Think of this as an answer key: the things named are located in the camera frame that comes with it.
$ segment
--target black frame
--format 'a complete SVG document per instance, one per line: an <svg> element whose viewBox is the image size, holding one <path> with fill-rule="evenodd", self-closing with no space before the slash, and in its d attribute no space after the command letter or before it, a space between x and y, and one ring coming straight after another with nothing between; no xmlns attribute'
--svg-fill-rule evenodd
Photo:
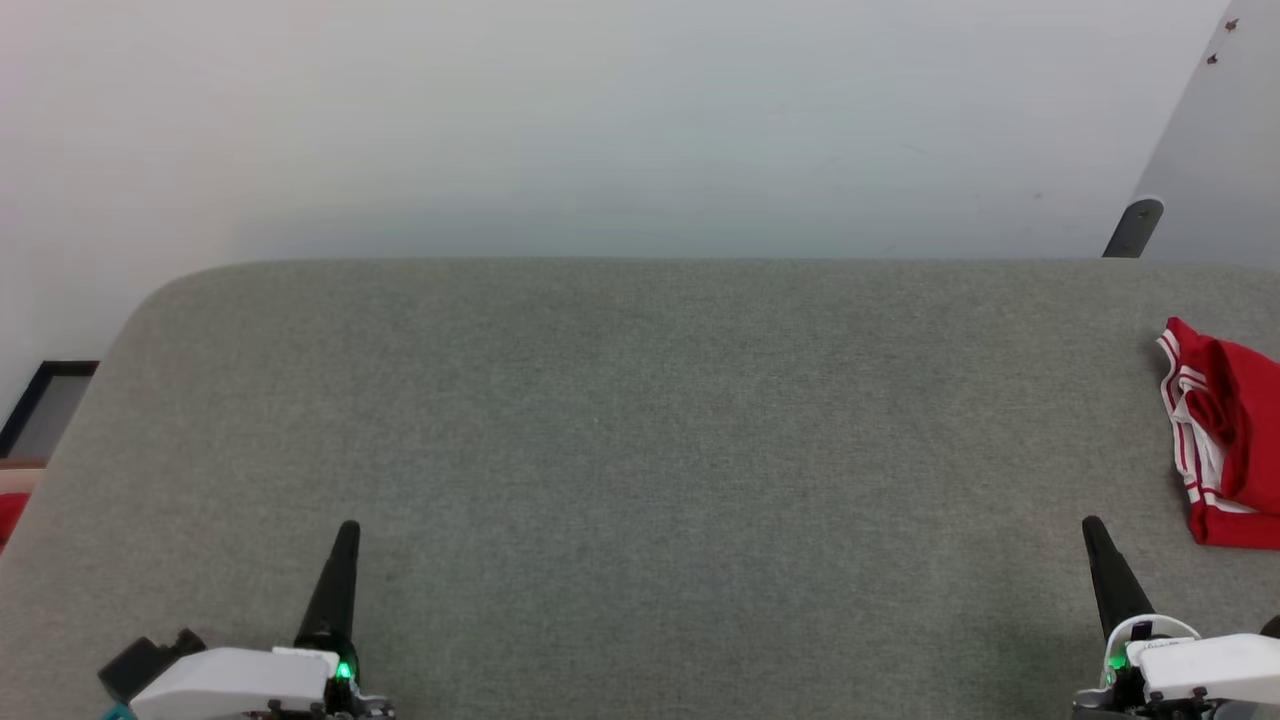
<svg viewBox="0 0 1280 720"><path fill-rule="evenodd" d="M36 413L40 398L49 389L49 383L54 378L91 378L97 370L97 360L46 360L40 364L40 369L31 378L27 392L18 398L9 420L0 429L0 457L9 457L13 446L18 443L22 430L27 427L27 420Z"/></svg>

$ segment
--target red object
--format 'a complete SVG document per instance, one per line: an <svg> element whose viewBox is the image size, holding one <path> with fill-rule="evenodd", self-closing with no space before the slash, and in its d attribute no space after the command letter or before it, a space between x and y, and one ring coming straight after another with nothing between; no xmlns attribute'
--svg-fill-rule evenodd
<svg viewBox="0 0 1280 720"><path fill-rule="evenodd" d="M1280 364L1178 318L1160 346L1196 542L1280 550Z"/></svg>
<svg viewBox="0 0 1280 720"><path fill-rule="evenodd" d="M27 493L12 493L0 495L0 552L4 551L4 546L9 542L9 536L13 534L13 529L18 527L18 518L22 516L22 511L27 507L27 498L31 497Z"/></svg>

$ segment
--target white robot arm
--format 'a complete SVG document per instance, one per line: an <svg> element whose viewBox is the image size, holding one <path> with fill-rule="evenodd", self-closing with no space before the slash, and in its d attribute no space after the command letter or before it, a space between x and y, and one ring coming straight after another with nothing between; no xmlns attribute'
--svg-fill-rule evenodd
<svg viewBox="0 0 1280 720"><path fill-rule="evenodd" d="M1084 520L1084 543L1107 644L1100 687L1075 694L1076 720L1247 720L1280 705L1276 620L1262 634L1202 638L1152 610L1102 520Z"/></svg>
<svg viewBox="0 0 1280 720"><path fill-rule="evenodd" d="M356 682L351 626L358 550L360 525L343 523L293 647L207 650L191 630L183 630L173 647L140 638L99 671L108 693L120 703L116 715L137 720L396 717L387 698L361 694Z"/></svg>

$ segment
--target gray table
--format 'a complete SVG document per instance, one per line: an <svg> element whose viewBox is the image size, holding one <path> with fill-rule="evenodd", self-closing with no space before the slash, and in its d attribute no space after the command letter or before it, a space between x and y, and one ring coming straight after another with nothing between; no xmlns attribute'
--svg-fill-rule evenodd
<svg viewBox="0 0 1280 720"><path fill-rule="evenodd" d="M1079 521L1208 634L1155 338L1280 356L1275 274L1135 261L383 261L150 299L0 560L6 717L140 634L287 643L364 524L365 685L419 719L1060 717ZM893 711L881 707L892 703Z"/></svg>

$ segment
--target gray fabric surface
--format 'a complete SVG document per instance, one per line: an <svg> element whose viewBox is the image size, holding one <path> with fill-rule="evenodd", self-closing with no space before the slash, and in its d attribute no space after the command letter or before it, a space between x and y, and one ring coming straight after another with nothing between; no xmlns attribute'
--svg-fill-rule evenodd
<svg viewBox="0 0 1280 720"><path fill-rule="evenodd" d="M4 714L97 717L140 634L287 643L349 516L365 685L403 717L1065 717L1102 643L1087 514L1158 610L1280 612L1280 553L1185 528L1169 315L1280 356L1277 277L1215 266L179 281L0 559Z"/></svg>

